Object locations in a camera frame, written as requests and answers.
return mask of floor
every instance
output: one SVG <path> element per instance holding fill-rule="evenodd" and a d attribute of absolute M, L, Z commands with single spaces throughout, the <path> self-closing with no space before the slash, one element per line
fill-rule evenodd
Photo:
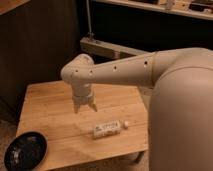
<path fill-rule="evenodd" d="M 0 171 L 6 171 L 4 167 L 4 153 L 13 140 L 16 126 L 0 121 Z M 130 154 L 97 162 L 72 166 L 54 171 L 148 171 L 148 153 L 146 152 L 139 164 L 134 163 L 137 154 Z"/>

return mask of black bowl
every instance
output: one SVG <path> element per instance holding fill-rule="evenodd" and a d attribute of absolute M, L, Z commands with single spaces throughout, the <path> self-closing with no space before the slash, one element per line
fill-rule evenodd
<path fill-rule="evenodd" d="M 47 142 L 38 132 L 24 133 L 10 144 L 4 156 L 8 171 L 29 171 L 34 169 L 44 158 Z"/>

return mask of wooden tabletop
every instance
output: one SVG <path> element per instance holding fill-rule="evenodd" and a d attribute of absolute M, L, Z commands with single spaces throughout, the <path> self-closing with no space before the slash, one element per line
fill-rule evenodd
<path fill-rule="evenodd" d="M 49 170 L 147 150 L 147 112 L 137 87 L 93 85 L 98 111 L 74 113 L 72 92 L 62 81 L 28 86 L 17 136 L 41 132 L 48 151 L 36 170 Z M 94 140 L 96 124 L 129 121 L 118 135 Z"/>

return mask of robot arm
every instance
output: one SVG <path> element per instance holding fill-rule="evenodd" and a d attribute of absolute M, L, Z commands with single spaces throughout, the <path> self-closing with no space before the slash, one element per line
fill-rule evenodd
<path fill-rule="evenodd" d="M 61 72 L 77 105 L 93 104 L 91 83 L 154 86 L 149 106 L 151 171 L 213 170 L 213 52 L 161 51 L 94 65 L 80 55 Z"/>
<path fill-rule="evenodd" d="M 61 76 L 73 89 L 77 112 L 80 105 L 95 106 L 91 83 L 153 87 L 178 58 L 196 53 L 195 48 L 160 51 L 98 65 L 90 56 L 81 54 L 64 66 Z"/>

